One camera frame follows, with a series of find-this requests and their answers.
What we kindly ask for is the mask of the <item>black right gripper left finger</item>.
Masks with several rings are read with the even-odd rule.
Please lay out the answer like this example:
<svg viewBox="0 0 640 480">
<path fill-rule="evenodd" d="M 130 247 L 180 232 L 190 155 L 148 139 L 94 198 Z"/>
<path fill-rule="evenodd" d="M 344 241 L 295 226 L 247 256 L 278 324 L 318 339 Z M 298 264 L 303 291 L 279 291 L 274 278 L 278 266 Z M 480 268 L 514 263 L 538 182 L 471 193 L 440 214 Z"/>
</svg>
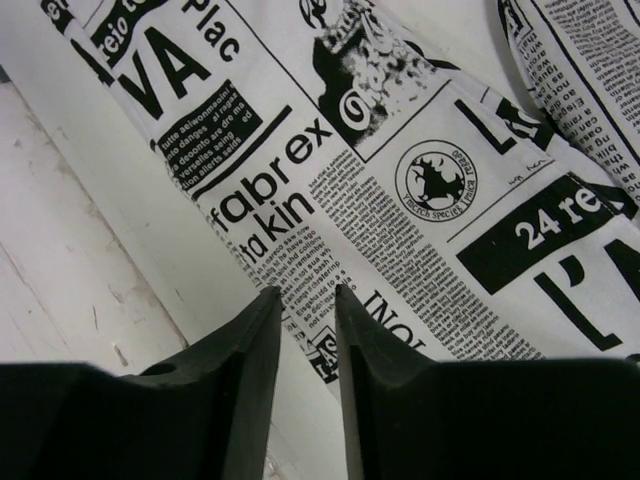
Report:
<svg viewBox="0 0 640 480">
<path fill-rule="evenodd" d="M 259 479 L 281 346 L 281 293 L 138 374 L 80 362 L 1 367 L 5 479 Z"/>
</svg>

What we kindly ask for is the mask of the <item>newspaper print trousers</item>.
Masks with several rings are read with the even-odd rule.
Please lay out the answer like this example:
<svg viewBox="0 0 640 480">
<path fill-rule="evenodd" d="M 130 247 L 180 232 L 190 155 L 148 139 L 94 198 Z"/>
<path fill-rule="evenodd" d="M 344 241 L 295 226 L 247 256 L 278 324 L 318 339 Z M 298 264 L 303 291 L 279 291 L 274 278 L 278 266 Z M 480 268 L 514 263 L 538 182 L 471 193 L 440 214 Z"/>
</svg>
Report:
<svg viewBox="0 0 640 480">
<path fill-rule="evenodd" d="M 435 360 L 639 357 L 639 213 L 371 1 L 43 1 L 337 390 L 335 291 Z"/>
</svg>

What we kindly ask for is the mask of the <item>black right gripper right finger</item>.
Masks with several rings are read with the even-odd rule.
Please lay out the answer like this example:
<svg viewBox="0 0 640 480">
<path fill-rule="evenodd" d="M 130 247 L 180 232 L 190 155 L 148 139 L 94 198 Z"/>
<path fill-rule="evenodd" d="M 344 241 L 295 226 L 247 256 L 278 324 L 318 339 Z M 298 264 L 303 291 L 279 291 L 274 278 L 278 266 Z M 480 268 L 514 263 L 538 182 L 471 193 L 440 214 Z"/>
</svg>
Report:
<svg viewBox="0 0 640 480">
<path fill-rule="evenodd" d="M 639 368 L 629 360 L 437 361 L 335 291 L 352 479 L 635 479 Z"/>
</svg>

